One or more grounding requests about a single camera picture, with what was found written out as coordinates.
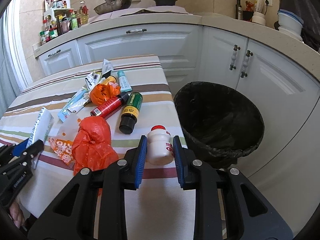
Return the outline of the left human hand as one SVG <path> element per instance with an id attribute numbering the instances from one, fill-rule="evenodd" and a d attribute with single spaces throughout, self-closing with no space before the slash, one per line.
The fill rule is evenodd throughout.
<path id="1" fill-rule="evenodd" d="M 11 206 L 9 207 L 10 216 L 12 217 L 12 221 L 17 228 L 20 228 L 25 223 L 24 214 L 18 204 L 18 202 L 13 201 Z"/>

